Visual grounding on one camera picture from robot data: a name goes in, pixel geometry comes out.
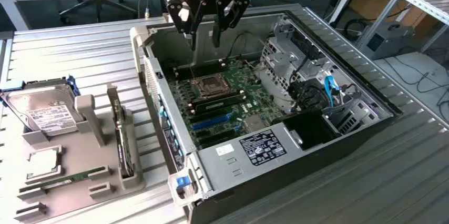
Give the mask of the graphics card with fan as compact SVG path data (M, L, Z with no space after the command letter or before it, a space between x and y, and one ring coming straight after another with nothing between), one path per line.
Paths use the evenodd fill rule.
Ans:
M115 124L115 135L118 142L118 155L119 155L119 168L123 178L130 178L135 175L135 167L131 159L131 150L128 145L128 133L126 126L127 114L126 108L122 105L121 97L118 94L118 87L109 83L107 84L107 95L113 105L113 118Z

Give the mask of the silver drive cage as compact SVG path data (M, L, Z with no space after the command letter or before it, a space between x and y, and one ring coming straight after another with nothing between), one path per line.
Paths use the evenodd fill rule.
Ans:
M274 102L287 114L339 105L326 90L335 63L290 21L276 23L260 58L260 78Z

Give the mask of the green motherboard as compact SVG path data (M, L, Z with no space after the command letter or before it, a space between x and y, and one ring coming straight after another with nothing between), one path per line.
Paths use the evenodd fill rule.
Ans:
M218 73L223 73L231 87L231 92L212 98L199 98L198 90L191 84L191 81L202 76L192 76L190 79L174 80L168 83L190 136L199 149L206 149L248 134L250 132L243 123L243 120L248 116L259 114L270 125L272 125L274 121L284 114L274 102L274 99L270 97L270 93L262 84L260 74L256 72L256 67L251 62L246 60L232 60L227 69ZM195 113L192 108L194 103L239 94L247 96L242 103L202 114ZM216 124L198 131L191 129L194 123L227 113L232 113L232 118L228 123Z

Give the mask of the CPU socket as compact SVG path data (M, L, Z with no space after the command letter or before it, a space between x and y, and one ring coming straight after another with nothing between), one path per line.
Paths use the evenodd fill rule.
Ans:
M191 81L191 84L198 90L199 98L212 98L231 92L223 73L198 77Z

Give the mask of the labelled RAM stick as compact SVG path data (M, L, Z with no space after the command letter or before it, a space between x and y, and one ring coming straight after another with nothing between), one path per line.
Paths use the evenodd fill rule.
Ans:
M231 95L228 97L222 97L222 98L219 97L215 100L199 101L198 103L192 104L192 108L196 114L202 114L212 110L230 107L232 105L242 103L246 97L247 96L244 94L239 94L239 95Z

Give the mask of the blue expansion slot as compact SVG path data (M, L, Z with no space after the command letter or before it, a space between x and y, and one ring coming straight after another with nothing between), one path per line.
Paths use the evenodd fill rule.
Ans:
M194 131L202 130L204 128L208 128L216 124L222 124L222 123L228 123L231 121L232 118L232 113L227 113L224 115L216 116L211 119L207 119L204 121L196 122L191 125L191 129Z

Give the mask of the grey control box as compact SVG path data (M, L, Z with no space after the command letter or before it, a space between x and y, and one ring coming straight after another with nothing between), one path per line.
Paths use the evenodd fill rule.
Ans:
M370 24L363 32L363 35L356 41L359 51L371 59L379 60L392 57L402 48L410 45L416 31L412 26L406 26L403 23L384 21L364 46L360 45L362 40L366 38L366 33L372 29Z

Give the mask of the silver disk bay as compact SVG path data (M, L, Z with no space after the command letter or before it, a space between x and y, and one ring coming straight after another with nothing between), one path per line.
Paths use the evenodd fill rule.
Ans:
M394 116L390 111L360 98L323 109L323 114L343 135L360 131Z

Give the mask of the silver power supply unit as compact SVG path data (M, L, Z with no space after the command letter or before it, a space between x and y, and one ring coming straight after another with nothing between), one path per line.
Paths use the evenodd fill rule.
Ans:
M299 134L279 123L200 150L214 192L234 188L303 157L302 143Z

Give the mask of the grey parts rack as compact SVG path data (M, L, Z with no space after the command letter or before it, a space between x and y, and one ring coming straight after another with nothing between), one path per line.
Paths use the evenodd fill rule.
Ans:
M126 108L126 128L135 175L123 178L113 108L109 112L97 114L94 97L85 95L75 99L75 110L82 114L82 121L74 120L65 104L30 112L33 120L38 123L38 130L25 130L15 145L13 171L6 189L10 198L3 206L14 220L25 224L42 222L146 187L132 112ZM27 179L30 154L49 149L59 152L58 171ZM37 188L25 193L19 192L19 189L29 185L103 166L109 168L107 171L89 175L90 178L85 181L50 189Z

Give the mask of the blue case latch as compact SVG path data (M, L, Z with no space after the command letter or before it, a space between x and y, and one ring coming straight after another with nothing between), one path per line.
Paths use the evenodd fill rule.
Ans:
M176 178L176 188L184 188L187 187L188 185L191 185L191 178L190 176L183 176L183 177L178 177Z

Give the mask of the silver CPU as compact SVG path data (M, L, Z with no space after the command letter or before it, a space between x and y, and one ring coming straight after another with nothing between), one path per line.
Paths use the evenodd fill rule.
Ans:
M30 169L27 179L43 176L58 171L59 152L55 149L43 150L30 154Z

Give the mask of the open black PC case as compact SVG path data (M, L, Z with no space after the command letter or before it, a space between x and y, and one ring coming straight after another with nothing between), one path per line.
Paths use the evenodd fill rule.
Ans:
M280 21L290 21L298 27L335 63L338 68L326 77L326 90L339 99L339 105L360 98L394 116L343 135L326 118L324 108L312 107L290 114L283 112L271 126L284 123L299 134L304 156L248 182L215 193L198 155L203 149L198 148L190 136L168 83L222 72L232 60L251 62L259 72L267 39ZM215 221L242 223L255 220L256 216L271 215L279 207L290 208L288 201L298 196L299 187L315 183L318 175L340 164L402 113L360 72L360 67L370 66L370 62L312 10L259 9L251 12L238 28L224 35L219 48L210 42L212 27L212 21L200 25L196 51L184 43L172 24L142 25L130 31L142 89L168 162L168 190L175 204L187 212L190 224ZM176 178L183 176L190 176L192 183L178 189Z

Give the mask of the green RAM stick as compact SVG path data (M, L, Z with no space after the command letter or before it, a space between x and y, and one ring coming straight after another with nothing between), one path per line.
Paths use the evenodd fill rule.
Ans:
M29 186L21 188L19 192L25 193L25 192L31 191L37 188L50 189L50 188L54 188L54 187L58 187L58 186L71 184L74 182L85 181L90 178L89 175L91 175L97 172L101 172L101 171L107 171L107 169L109 168L106 166L98 167L98 168L91 169L89 171L79 172L74 175L63 176L61 178L51 179L51 180L45 181L45 182L39 182L37 184L33 184L33 185L29 185Z

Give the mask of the aluminium frame table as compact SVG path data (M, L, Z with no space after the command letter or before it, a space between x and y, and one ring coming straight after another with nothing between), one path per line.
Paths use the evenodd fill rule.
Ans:
M388 14L394 9L399 0L391 0L384 8L380 16L378 17L372 27L362 36L356 47L358 49L363 48L370 40L374 38L376 29L379 28L384 19L388 18ZM435 19L438 19L443 24L443 28L438 31L435 36L428 40L422 48L422 52L424 53L426 50L431 47L434 42L440 38L444 32L449 29L449 0L406 0L414 7L418 7L426 14L431 15Z

